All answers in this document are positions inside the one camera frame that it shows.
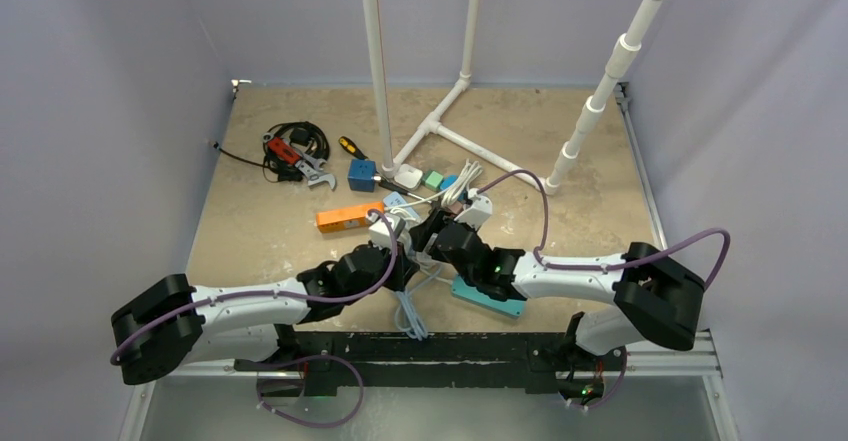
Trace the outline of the blue cube socket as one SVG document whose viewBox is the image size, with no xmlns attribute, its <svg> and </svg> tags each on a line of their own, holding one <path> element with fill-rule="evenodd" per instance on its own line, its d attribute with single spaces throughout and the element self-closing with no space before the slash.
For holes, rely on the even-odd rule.
<svg viewBox="0 0 848 441">
<path fill-rule="evenodd" d="M 376 163 L 370 159 L 352 159 L 347 173 L 349 188 L 357 192 L 374 192 L 377 181 Z"/>
</svg>

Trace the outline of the pink plug adapter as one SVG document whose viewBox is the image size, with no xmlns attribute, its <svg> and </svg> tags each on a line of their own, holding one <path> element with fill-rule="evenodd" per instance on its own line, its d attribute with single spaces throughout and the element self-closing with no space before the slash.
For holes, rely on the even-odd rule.
<svg viewBox="0 0 848 441">
<path fill-rule="evenodd" d="M 446 210 L 452 215 L 458 215 L 465 209 L 465 205 L 461 201 L 454 202 L 446 207 Z"/>
</svg>

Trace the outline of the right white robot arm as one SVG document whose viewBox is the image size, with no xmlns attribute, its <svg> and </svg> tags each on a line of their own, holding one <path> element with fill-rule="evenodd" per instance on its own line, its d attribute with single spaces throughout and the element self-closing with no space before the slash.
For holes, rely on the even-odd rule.
<svg viewBox="0 0 848 441">
<path fill-rule="evenodd" d="M 412 249 L 451 265 L 472 289 L 495 301 L 573 298 L 606 304 L 576 316 L 561 342 L 564 360 L 584 368 L 600 355 L 641 340 L 689 351 L 707 283 L 656 247 L 595 258 L 543 257 L 491 247 L 477 228 L 435 210 L 409 231 Z"/>
</svg>

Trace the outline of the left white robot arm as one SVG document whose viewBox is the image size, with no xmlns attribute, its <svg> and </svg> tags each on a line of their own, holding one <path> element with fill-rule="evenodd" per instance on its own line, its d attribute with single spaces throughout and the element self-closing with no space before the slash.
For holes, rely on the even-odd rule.
<svg viewBox="0 0 848 441">
<path fill-rule="evenodd" d="M 254 359 L 284 370 L 298 343 L 285 327 L 323 321 L 379 289 L 403 288 L 420 269 L 401 245 L 357 246 L 294 277 L 264 285 L 193 285 L 168 275 L 116 310 L 110 357 L 127 385 L 158 380 L 196 361 Z"/>
</svg>

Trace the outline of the white plug adapter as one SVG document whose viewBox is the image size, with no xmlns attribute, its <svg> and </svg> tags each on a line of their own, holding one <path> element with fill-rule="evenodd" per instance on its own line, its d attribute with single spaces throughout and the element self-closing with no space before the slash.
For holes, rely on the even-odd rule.
<svg viewBox="0 0 848 441">
<path fill-rule="evenodd" d="M 414 191 L 421 185 L 424 172 L 409 164 L 401 164 L 394 175 L 394 182 L 402 188 Z"/>
</svg>

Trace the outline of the green plug adapter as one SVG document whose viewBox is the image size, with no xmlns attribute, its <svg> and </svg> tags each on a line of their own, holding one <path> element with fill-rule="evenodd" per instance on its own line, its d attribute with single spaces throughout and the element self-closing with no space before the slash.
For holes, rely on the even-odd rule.
<svg viewBox="0 0 848 441">
<path fill-rule="evenodd" d="M 433 192 L 439 192 L 444 181 L 444 176 L 435 171 L 429 170 L 422 177 L 422 185 Z"/>
</svg>

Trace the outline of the light blue plug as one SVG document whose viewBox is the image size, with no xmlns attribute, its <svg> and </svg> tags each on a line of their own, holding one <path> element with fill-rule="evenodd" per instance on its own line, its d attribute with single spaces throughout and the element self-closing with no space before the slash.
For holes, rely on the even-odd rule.
<svg viewBox="0 0 848 441">
<path fill-rule="evenodd" d="M 457 182 L 457 179 L 458 179 L 457 175 L 445 176 L 443 178 L 442 182 L 439 185 L 439 190 L 444 191 L 444 190 L 449 189 L 452 185 L 454 185 Z"/>
</svg>

